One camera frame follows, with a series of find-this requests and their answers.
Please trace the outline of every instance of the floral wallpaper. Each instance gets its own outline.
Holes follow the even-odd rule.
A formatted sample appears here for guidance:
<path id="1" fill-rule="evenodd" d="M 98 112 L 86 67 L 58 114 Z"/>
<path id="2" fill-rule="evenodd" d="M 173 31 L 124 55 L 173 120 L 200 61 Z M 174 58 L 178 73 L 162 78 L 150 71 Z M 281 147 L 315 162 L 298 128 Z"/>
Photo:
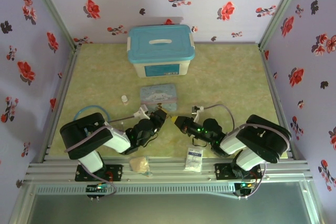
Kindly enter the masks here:
<path id="1" fill-rule="evenodd" d="M 265 57 L 329 223 L 336 212 L 336 0 L 292 0 Z"/>
<path id="2" fill-rule="evenodd" d="M 52 0 L 74 42 L 126 43 L 134 26 L 187 24 L 196 42 L 259 42 L 280 0 Z M 290 29 L 290 20 L 284 33 Z"/>
<path id="3" fill-rule="evenodd" d="M 70 46 L 41 0 L 0 3 L 0 222 L 8 223 L 57 106 Z"/>

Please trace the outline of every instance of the small white bottle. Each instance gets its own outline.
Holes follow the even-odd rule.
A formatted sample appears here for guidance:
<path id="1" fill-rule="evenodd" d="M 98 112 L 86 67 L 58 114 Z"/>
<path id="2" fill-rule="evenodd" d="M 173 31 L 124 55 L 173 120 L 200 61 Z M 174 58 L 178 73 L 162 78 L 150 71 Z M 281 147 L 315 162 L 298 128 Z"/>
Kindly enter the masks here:
<path id="1" fill-rule="evenodd" d="M 123 96 L 121 97 L 121 101 L 124 103 L 124 105 L 127 105 L 127 104 L 128 104 L 127 96 L 126 96 L 126 95 L 123 95 Z"/>

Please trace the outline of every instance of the blue lid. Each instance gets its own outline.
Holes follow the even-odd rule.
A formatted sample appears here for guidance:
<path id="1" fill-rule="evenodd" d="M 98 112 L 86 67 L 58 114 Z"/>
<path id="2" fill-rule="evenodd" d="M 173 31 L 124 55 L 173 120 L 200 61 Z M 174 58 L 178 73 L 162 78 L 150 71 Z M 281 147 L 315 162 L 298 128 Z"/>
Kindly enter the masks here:
<path id="1" fill-rule="evenodd" d="M 142 26 L 130 30 L 128 60 L 158 63 L 192 60 L 194 42 L 187 25 Z"/>

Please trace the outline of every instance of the white bottle cap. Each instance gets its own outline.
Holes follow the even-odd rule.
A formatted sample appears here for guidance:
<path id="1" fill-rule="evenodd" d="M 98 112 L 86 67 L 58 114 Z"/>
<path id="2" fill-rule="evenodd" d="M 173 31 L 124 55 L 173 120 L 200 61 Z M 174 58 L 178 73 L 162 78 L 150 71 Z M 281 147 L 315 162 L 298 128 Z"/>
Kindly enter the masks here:
<path id="1" fill-rule="evenodd" d="M 126 95 L 123 95 L 123 96 L 121 97 L 121 101 L 122 101 L 122 102 L 127 102 L 127 101 L 128 101 L 127 96 L 126 96 Z"/>

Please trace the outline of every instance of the box label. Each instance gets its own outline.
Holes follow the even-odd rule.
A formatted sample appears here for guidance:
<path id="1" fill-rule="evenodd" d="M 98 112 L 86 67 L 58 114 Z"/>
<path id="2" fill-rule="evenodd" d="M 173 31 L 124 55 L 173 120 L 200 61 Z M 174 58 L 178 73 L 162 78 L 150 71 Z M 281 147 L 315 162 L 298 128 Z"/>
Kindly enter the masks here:
<path id="1" fill-rule="evenodd" d="M 180 64 L 145 66 L 147 77 L 177 76 L 180 73 Z"/>

